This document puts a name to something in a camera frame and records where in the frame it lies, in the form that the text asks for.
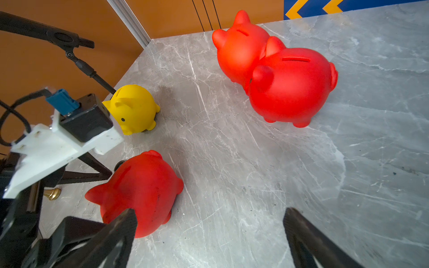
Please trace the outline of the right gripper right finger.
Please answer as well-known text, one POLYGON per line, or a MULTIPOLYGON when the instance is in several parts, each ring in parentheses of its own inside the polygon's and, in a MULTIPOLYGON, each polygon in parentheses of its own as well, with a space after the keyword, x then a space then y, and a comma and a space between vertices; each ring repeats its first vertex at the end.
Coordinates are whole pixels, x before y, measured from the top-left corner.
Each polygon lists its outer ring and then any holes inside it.
POLYGON ((296 268, 362 268, 297 209, 286 209, 283 225, 296 268))

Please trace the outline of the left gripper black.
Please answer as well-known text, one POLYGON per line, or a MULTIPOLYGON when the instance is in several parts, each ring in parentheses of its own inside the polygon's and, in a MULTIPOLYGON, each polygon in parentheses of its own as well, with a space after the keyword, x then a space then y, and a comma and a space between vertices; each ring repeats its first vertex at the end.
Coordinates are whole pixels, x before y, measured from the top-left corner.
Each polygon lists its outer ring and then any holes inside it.
POLYGON ((48 239, 38 240, 31 248, 39 233, 45 187, 100 182, 112 176, 112 171, 92 154, 85 153, 78 159, 96 172, 71 172, 64 166, 28 186, 15 198, 1 198, 2 268, 55 268, 74 253, 76 247, 84 245, 104 228, 104 223, 68 216, 48 239))

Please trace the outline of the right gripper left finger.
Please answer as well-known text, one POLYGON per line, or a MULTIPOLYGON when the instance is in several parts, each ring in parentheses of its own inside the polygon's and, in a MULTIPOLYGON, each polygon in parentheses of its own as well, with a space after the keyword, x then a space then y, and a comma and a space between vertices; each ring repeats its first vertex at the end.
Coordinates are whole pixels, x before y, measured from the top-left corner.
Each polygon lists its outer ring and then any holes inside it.
POLYGON ((58 268, 125 268, 137 228, 133 209, 124 210, 58 268))

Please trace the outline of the yellow piggy bank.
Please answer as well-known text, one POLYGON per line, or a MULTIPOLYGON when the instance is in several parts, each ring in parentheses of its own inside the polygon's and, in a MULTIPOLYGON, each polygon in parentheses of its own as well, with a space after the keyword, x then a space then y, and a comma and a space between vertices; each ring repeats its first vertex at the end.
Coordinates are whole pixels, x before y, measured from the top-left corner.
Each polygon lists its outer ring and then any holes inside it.
POLYGON ((151 93, 136 84, 121 87, 103 105, 118 122, 124 135, 153 130, 155 116, 160 112, 160 106, 151 93))

